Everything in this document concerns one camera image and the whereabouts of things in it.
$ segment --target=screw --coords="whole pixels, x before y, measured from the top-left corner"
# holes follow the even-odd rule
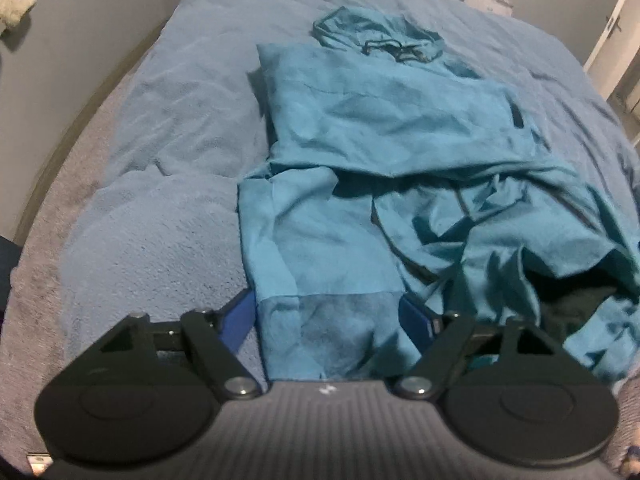
[[[398,384],[402,396],[410,399],[423,399],[432,388],[433,383],[424,377],[405,377]]]
[[[258,391],[258,383],[251,377],[234,377],[225,383],[225,389],[235,397],[247,398]]]

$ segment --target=door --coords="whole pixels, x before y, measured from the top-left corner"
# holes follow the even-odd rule
[[[584,64],[598,93],[608,99],[640,49],[640,0],[618,0]]]
[[[626,109],[631,111],[640,119],[640,82],[634,86],[634,89],[625,100]]]

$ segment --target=drawstring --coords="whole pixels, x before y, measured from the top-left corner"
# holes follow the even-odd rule
[[[410,59],[428,63],[431,61],[420,50],[419,44],[403,45],[398,40],[367,40],[362,47],[362,53],[368,56],[372,50],[383,50],[391,54],[398,63],[408,61]]]

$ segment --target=blue clothing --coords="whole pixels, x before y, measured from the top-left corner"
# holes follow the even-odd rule
[[[273,133],[256,45],[318,44],[309,34],[311,23],[340,6],[402,14],[421,29],[437,30],[445,54],[516,88],[517,104],[534,118],[552,152],[638,228],[638,154],[580,63],[543,31],[457,0],[182,0],[132,80],[104,178],[60,258],[66,360],[128,312],[177,320],[194,307],[219,308],[246,286],[238,180],[267,159]],[[340,296],[316,316],[341,315],[347,312],[343,304],[361,301],[359,312],[376,320],[369,340],[377,348],[386,335],[381,327],[396,323],[394,294]],[[304,297],[303,306],[312,309],[313,299],[320,296]],[[612,312],[620,320],[610,324]],[[602,316],[597,323],[608,346],[622,332],[607,326],[628,320],[616,308]],[[350,326],[360,318],[342,319],[326,325],[334,331],[332,345],[351,346],[340,353],[335,346],[306,345],[307,352],[335,349],[345,359],[363,352],[365,343]],[[315,338],[309,330],[321,326],[306,323],[303,336]],[[262,380],[255,330],[238,358]],[[341,366],[334,355],[323,362]]]
[[[276,140],[239,185],[268,376],[400,374],[419,357],[404,291],[439,313],[540,323],[526,270],[598,267],[619,293],[565,348],[621,378],[638,349],[638,234],[551,155],[514,91],[400,17],[341,7],[313,36],[258,46]]]

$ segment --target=blue duvet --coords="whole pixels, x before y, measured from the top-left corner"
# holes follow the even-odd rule
[[[400,374],[398,323],[430,309],[540,323],[525,273],[597,267],[618,293],[564,343],[604,381],[638,348],[638,235],[553,156],[507,85],[401,17],[347,8],[316,44],[261,44],[274,143],[239,184],[242,256],[270,379]]]

